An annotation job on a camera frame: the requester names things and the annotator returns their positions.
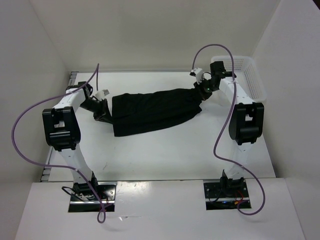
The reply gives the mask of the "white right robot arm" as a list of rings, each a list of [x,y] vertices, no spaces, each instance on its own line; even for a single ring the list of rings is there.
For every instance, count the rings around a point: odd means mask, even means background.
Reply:
[[[264,122],[264,105],[253,100],[237,81],[234,66],[227,71],[223,61],[215,61],[210,64],[209,78],[205,78],[206,72],[202,68],[194,67],[190,75],[195,77],[195,89],[201,97],[207,100],[213,92],[220,91],[231,103],[227,122],[222,127],[222,132],[228,128],[228,134],[234,141],[236,148],[229,163],[233,166],[224,177],[229,177],[219,184],[219,191],[225,197],[230,197],[237,191],[237,185],[233,181],[244,179],[245,165],[248,152],[252,145],[262,135]]]

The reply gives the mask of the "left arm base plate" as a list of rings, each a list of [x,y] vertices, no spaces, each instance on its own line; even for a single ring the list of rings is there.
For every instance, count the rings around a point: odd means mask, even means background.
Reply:
[[[102,201],[105,211],[107,213],[114,212],[117,183],[100,181],[95,187],[95,191]],[[80,190],[74,184],[72,187],[63,186],[61,189],[70,196],[69,213],[98,213],[102,209],[97,196],[88,186]]]

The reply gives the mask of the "black shorts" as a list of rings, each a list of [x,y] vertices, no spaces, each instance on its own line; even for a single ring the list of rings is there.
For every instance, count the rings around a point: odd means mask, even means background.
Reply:
[[[112,98],[113,132],[126,137],[183,124],[202,109],[203,98],[194,89],[177,88],[154,93],[125,93]]]

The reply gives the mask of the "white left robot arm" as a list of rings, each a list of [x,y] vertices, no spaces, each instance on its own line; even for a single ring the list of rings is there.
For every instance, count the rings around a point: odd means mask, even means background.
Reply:
[[[94,120],[112,123],[107,99],[108,90],[92,95],[93,87],[84,81],[70,85],[65,96],[53,107],[42,111],[45,139],[65,160],[73,176],[73,189],[78,196],[89,200],[96,199],[100,193],[98,180],[86,163],[80,148],[81,130],[76,117],[78,108],[93,113]]]

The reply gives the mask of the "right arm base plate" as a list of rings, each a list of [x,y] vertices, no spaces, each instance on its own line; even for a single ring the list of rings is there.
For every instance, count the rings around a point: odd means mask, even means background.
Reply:
[[[207,211],[251,209],[249,192],[246,182],[242,186],[236,186],[221,190],[218,181],[207,181],[203,183],[205,207]]]

